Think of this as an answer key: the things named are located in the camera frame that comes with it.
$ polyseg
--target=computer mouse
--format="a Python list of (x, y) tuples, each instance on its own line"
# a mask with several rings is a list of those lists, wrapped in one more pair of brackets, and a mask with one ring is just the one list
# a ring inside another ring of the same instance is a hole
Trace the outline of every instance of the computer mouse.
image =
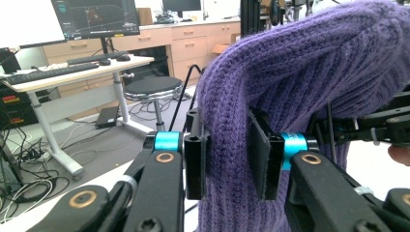
[(129, 55), (125, 54), (125, 55), (122, 55), (122, 56), (118, 57), (116, 60), (117, 61), (130, 61), (131, 58), (130, 58)]
[(100, 61), (99, 61), (99, 65), (101, 65), (101, 66), (109, 66), (109, 65), (111, 65), (111, 61), (108, 60), (108, 59), (103, 59), (103, 60), (100, 60)]

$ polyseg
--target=gray floor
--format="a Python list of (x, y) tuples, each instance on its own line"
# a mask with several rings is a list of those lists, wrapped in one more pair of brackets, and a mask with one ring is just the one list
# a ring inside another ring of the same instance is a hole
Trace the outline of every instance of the gray floor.
[[(169, 129), (169, 125), (176, 109), (177, 101), (161, 101), (162, 105), (162, 119), (165, 122), (165, 129)], [(182, 102), (179, 109), (177, 119), (173, 127), (173, 131), (181, 131), (185, 123), (185, 115), (190, 107), (190, 100)], [(146, 106), (134, 104), (130, 105), (131, 116), (134, 121), (156, 129), (156, 116), (154, 113), (154, 106), (150, 104), (148, 108)], [(52, 175), (55, 171), (59, 172), (59, 176), (67, 178), (59, 179), (53, 195), (56, 192), (61, 191), (59, 194), (64, 193), (70, 189), (74, 189), (84, 183), (101, 176), (113, 168), (120, 166), (130, 160), (133, 160), (142, 148), (142, 142), (145, 136), (142, 136), (135, 132), (133, 129), (123, 127), (117, 124), (116, 127), (110, 129), (95, 129), (95, 121), (98, 115), (90, 116), (76, 122), (63, 120), (52, 125), (52, 129), (57, 138), (59, 144), (63, 144), (61, 147), (65, 148), (64, 151), (73, 157), (78, 163), (83, 165), (84, 173), (79, 181), (73, 181), (71, 174), (61, 166), (55, 159), (51, 159), (46, 163), (46, 169)], [(22, 128), (29, 138), (29, 142), (34, 143), (40, 137), (43, 136), (43, 132), (39, 125), (31, 125)], [(17, 133), (17, 130), (13, 130), (10, 135), (8, 145), (11, 150), (18, 152), (16, 144), (21, 143), (21, 136)], [(43, 171), (44, 168), (39, 164), (23, 163), (22, 167), (30, 171)], [(36, 179), (36, 177), (30, 173), (22, 172), (23, 180), (25, 183), (29, 183)], [(20, 204), (14, 217), (23, 212), (31, 204)]]

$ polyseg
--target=white desk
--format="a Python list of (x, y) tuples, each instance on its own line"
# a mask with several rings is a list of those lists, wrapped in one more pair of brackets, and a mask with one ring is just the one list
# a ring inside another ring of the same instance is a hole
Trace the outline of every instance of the white desk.
[[(147, 65), (152, 61), (154, 61), (154, 58), (151, 57), (131, 56), (130, 61), (117, 62), (116, 60), (111, 60), (110, 66), (100, 66), (97, 69), (89, 71), (76, 72), (17, 85), (10, 85), (8, 82), (5, 82), (5, 84), (18, 93), (26, 92), (28, 94), (32, 107), (50, 145), (51, 155), (70, 171), (74, 180), (78, 180), (81, 178), (84, 168), (61, 150), (51, 130), (50, 123), (83, 112), (87, 109), (118, 100), (122, 114), (122, 117), (119, 118), (118, 121), (121, 124), (135, 128), (143, 133), (152, 131), (152, 129), (130, 120), (127, 102), (123, 95), (121, 78), (118, 73), (138, 66)], [(40, 103), (36, 96), (36, 92), (40, 90), (75, 83), (84, 79), (96, 78), (107, 73), (113, 74), (112, 85), (103, 86), (101, 88), (92, 89), (45, 103)]]

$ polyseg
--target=purple knitted beanie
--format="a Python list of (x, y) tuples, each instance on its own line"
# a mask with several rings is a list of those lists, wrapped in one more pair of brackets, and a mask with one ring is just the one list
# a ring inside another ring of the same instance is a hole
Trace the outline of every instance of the purple knitted beanie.
[[(276, 201), (257, 199), (247, 161), (249, 107), (266, 111), (273, 131), (305, 131), (327, 102), (338, 118), (374, 111), (402, 90), (409, 73), (410, 9), (388, 0), (339, 5), (229, 47), (198, 85), (212, 140), (198, 230), (290, 230), (283, 211), (288, 172)], [(347, 150), (337, 148), (343, 167)]]

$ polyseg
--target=keyboard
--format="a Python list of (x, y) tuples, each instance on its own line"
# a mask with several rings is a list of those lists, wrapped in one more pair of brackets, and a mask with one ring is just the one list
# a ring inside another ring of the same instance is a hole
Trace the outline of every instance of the keyboard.
[(67, 64), (76, 65), (76, 64), (89, 63), (89, 62), (101, 61), (101, 60), (106, 60), (106, 59), (117, 59), (118, 57), (125, 55), (125, 54), (129, 54), (129, 53), (127, 51), (116, 51), (113, 53), (86, 56), (86, 57), (68, 60)]
[(26, 73), (26, 74), (15, 74), (15, 75), (7, 76), (6, 80), (11, 85), (16, 85), (16, 84), (22, 84), (22, 83), (26, 83), (30, 81), (35, 81), (35, 80), (47, 79), (50, 77), (63, 75), (63, 74), (78, 73), (81, 71), (92, 70), (98, 67), (99, 65), (97, 64), (86, 63), (86, 64), (68, 66), (66, 68), (60, 68), (60, 69), (49, 70), (49, 71), (35, 71), (35, 72)]

